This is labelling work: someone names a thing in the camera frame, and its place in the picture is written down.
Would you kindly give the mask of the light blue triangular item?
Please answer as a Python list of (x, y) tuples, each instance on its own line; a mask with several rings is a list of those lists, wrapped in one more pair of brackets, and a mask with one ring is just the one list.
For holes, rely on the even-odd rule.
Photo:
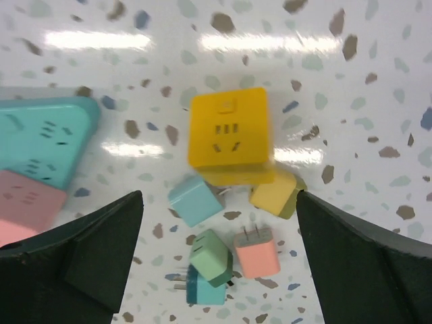
[(101, 110), (88, 97), (1, 101), (1, 168), (66, 190)]

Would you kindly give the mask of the salmon pink charger plug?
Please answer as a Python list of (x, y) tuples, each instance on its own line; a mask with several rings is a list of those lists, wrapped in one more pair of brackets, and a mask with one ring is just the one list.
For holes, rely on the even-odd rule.
[(234, 236), (234, 248), (243, 276), (247, 279), (278, 274), (281, 266), (271, 228), (255, 227)]

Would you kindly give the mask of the yellow charger plug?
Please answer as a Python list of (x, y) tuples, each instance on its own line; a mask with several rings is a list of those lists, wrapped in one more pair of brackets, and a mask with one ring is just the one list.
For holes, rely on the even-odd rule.
[(297, 195), (306, 190), (304, 180), (283, 169), (276, 169), (274, 181), (250, 189), (249, 203), (276, 217), (290, 219), (296, 212)]

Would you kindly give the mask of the light cyan charger plug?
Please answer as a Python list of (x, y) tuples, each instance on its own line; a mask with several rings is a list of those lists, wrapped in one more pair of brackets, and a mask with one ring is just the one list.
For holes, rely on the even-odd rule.
[(184, 223), (194, 227), (224, 210), (224, 194), (231, 189), (216, 187), (200, 175), (192, 175), (169, 191), (168, 201)]

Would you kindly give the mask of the yellow cube socket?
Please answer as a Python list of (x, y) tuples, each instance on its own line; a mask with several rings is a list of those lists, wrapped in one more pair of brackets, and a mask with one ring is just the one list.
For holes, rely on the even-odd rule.
[(188, 163), (214, 186), (274, 181), (272, 120), (262, 87), (195, 96)]

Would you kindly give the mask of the pink cube socket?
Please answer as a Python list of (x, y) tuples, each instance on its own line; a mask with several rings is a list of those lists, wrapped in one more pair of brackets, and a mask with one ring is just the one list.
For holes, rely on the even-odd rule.
[(1, 245), (51, 228), (66, 192), (9, 170), (1, 171)]

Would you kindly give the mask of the teal blue charger plug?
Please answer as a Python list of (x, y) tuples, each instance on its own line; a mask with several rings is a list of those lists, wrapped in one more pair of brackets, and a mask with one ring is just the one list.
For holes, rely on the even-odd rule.
[(189, 305), (221, 306), (225, 304), (226, 284), (213, 287), (193, 265), (189, 265), (185, 275), (173, 278), (174, 289), (184, 290)]

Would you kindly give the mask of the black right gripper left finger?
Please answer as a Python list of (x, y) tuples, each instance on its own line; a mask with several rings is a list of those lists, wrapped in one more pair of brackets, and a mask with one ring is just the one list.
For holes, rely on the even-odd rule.
[(142, 223), (141, 191), (1, 247), (2, 323), (110, 323)]

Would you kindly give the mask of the green charger plug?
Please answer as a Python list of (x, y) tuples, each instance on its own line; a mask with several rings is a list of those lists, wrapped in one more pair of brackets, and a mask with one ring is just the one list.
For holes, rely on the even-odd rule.
[(233, 254), (211, 229), (195, 237), (190, 264), (214, 288), (227, 284), (233, 276)]

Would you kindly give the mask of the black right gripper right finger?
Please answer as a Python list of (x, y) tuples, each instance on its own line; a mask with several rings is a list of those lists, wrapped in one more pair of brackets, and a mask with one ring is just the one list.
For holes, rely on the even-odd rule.
[(296, 211), (326, 323), (430, 323), (431, 245), (307, 191)]

